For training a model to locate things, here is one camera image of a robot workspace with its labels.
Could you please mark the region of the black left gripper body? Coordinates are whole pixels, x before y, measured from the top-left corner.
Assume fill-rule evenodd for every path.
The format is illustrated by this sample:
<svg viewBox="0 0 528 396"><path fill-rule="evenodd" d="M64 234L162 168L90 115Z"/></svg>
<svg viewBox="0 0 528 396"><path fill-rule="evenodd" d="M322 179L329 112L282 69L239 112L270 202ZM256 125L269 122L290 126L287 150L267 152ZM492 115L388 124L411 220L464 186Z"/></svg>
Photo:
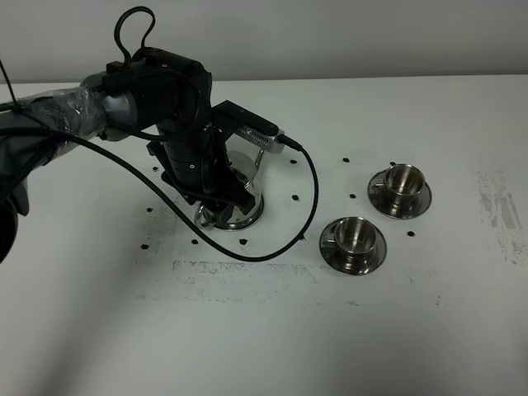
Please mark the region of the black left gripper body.
<svg viewBox="0 0 528 396"><path fill-rule="evenodd" d="M165 142L148 144L148 151L164 168L162 179L194 205L197 201L233 203L233 184L227 149L220 132L207 123L189 131L182 123L158 123Z"/></svg>

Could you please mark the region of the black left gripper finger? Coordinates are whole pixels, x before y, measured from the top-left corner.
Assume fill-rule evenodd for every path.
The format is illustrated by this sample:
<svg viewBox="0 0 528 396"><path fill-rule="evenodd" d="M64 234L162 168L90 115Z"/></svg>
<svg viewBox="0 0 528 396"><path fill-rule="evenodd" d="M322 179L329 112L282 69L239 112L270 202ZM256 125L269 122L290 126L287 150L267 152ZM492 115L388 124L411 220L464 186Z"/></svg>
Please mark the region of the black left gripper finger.
<svg viewBox="0 0 528 396"><path fill-rule="evenodd" d="M256 199L254 195L254 186L251 181L249 183L236 181L233 184L233 204L237 206L244 215L247 215L255 207Z"/></svg>
<svg viewBox="0 0 528 396"><path fill-rule="evenodd" d="M229 205L206 204L204 212L205 227L224 227L229 220Z"/></svg>

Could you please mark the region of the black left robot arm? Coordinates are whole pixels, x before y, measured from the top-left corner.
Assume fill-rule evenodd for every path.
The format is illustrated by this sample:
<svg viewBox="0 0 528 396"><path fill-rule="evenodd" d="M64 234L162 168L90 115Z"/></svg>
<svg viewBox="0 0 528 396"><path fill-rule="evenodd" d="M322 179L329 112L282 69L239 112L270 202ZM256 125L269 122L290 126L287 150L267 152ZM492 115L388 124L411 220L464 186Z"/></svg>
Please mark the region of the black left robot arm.
<svg viewBox="0 0 528 396"><path fill-rule="evenodd" d="M163 180L213 221L251 214L257 198L234 171L227 138L244 126L230 102L210 103L211 74L167 51L140 49L74 88L13 99L1 107L1 254L29 211L29 174L92 139L143 139Z"/></svg>

